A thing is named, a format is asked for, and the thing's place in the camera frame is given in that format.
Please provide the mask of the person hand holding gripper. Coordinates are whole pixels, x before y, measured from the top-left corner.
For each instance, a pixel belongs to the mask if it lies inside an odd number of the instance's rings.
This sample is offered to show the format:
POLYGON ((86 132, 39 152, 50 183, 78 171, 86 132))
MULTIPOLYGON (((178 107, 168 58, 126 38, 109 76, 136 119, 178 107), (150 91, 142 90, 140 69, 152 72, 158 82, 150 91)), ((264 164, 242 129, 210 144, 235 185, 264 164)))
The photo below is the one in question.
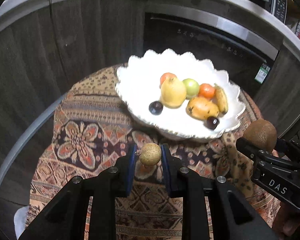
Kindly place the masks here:
POLYGON ((290 205, 280 203, 280 208, 273 221, 272 229, 279 239, 290 239, 300 225, 300 212, 290 205))

